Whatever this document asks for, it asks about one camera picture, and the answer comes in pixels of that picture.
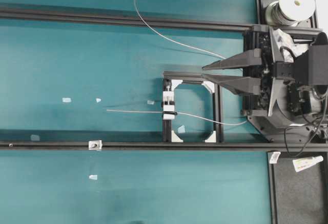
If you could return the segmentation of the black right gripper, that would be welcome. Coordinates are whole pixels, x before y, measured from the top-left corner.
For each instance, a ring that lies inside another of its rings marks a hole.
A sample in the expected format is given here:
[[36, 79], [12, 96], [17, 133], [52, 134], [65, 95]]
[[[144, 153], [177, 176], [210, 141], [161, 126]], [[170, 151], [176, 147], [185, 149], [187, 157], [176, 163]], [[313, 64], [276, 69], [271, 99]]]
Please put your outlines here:
[[243, 35], [243, 52], [203, 66], [202, 70], [243, 70], [243, 76], [202, 74], [201, 77], [244, 95], [246, 116], [270, 117], [284, 83], [291, 81], [294, 42], [280, 29], [257, 25]]

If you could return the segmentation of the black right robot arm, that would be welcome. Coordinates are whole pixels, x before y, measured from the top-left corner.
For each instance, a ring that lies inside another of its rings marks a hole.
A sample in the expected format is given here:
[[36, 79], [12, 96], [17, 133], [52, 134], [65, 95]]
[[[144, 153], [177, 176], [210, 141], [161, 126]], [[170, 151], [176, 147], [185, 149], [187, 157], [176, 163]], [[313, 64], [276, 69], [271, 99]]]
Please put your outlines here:
[[203, 67], [242, 97], [242, 115], [270, 142], [327, 142], [327, 35], [310, 40], [270, 26], [244, 33], [243, 52]]

